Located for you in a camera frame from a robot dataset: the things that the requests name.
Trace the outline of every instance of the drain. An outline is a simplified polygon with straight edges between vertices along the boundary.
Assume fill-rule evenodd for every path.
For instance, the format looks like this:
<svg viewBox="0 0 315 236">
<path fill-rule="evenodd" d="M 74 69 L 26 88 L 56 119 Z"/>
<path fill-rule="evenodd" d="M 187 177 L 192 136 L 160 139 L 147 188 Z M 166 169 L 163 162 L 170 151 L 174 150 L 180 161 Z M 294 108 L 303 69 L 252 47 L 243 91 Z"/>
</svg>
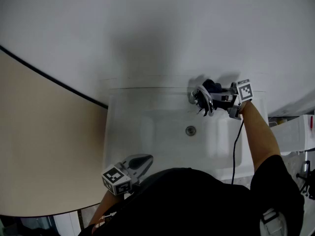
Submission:
<svg viewBox="0 0 315 236">
<path fill-rule="evenodd" d="M 194 136 L 196 134 L 196 128 L 194 126 L 188 126 L 186 128 L 186 134 L 188 136 Z"/>
</svg>

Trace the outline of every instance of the forearm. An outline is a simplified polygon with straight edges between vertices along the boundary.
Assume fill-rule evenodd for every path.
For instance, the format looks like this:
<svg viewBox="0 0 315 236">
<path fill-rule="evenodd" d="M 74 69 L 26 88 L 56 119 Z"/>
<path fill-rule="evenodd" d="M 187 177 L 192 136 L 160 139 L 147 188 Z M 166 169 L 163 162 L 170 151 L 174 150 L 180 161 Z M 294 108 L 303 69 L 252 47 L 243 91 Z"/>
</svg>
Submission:
<svg viewBox="0 0 315 236">
<path fill-rule="evenodd" d="M 101 218 L 101 216 L 110 208 L 112 207 L 114 204 L 119 203 L 121 201 L 124 200 L 124 195 L 118 195 L 115 196 L 114 194 L 112 194 L 110 191 L 107 191 L 102 199 L 102 201 L 100 202 L 96 212 L 93 215 L 93 218 L 91 219 L 89 225 L 93 225 L 96 224 L 99 219 Z"/>
<path fill-rule="evenodd" d="M 280 155 L 277 140 L 256 107 L 249 101 L 242 110 L 254 170 L 271 155 Z"/>
</svg>

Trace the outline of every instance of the black shirt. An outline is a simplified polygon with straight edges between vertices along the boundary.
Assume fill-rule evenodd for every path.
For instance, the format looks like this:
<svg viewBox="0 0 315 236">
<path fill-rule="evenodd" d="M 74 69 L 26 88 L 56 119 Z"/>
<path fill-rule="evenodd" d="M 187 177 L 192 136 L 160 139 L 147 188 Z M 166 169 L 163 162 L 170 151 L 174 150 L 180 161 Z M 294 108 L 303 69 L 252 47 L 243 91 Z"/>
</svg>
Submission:
<svg viewBox="0 0 315 236">
<path fill-rule="evenodd" d="M 299 235 L 304 198 L 280 156 L 266 159 L 255 172 L 251 190 L 224 184 L 211 175 L 186 168 L 159 172 L 105 214 L 117 211 L 93 236 L 112 234 L 193 233 L 260 235 L 263 213 L 274 208 L 286 219 L 288 235 Z M 93 225 L 80 236 L 91 235 Z"/>
</svg>

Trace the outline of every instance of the white sink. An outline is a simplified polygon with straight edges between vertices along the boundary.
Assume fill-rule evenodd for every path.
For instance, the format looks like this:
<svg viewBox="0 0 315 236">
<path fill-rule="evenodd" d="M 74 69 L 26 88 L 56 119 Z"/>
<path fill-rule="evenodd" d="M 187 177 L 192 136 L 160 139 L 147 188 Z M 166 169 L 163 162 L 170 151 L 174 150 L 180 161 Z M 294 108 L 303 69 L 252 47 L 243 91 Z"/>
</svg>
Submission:
<svg viewBox="0 0 315 236">
<path fill-rule="evenodd" d="M 267 121 L 263 92 L 252 101 Z M 154 162 L 144 177 L 174 167 L 208 172 L 229 179 L 233 147 L 242 121 L 217 109 L 203 117 L 188 102 L 186 88 L 133 88 L 111 90 L 105 133 L 103 167 L 137 153 L 151 154 Z M 193 126 L 195 135 L 186 128 Z M 235 150 L 235 177 L 253 175 L 252 158 L 243 127 Z"/>
</svg>

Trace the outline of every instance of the sleeve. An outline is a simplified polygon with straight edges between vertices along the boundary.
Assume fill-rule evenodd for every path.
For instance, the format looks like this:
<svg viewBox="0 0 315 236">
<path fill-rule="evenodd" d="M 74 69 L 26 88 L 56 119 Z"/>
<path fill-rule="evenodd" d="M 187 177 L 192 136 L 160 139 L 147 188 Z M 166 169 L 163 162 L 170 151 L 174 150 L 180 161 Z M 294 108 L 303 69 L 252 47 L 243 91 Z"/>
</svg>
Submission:
<svg viewBox="0 0 315 236">
<path fill-rule="evenodd" d="M 90 225 L 87 228 L 84 228 L 78 236 L 91 236 L 93 227 L 94 225 Z"/>
<path fill-rule="evenodd" d="M 274 208 L 286 219 L 289 235 L 299 235 L 303 224 L 304 197 L 279 155 L 267 158 L 255 172 L 251 193 L 259 214 Z"/>
</svg>

